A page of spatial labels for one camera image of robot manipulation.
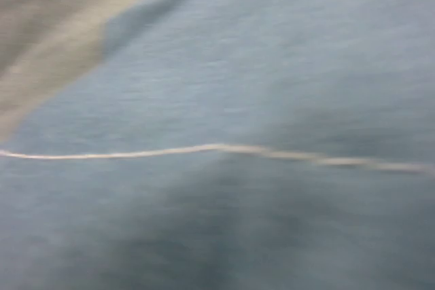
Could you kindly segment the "blue tan white checked pillowcase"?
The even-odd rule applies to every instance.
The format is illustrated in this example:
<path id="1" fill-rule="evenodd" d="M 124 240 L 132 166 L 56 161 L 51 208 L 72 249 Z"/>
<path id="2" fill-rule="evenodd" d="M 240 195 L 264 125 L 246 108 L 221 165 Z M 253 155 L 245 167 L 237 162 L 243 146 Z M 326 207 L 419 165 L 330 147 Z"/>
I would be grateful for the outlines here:
<path id="1" fill-rule="evenodd" d="M 2 289 L 433 289 L 434 0 L 140 0 L 1 152 Z"/>

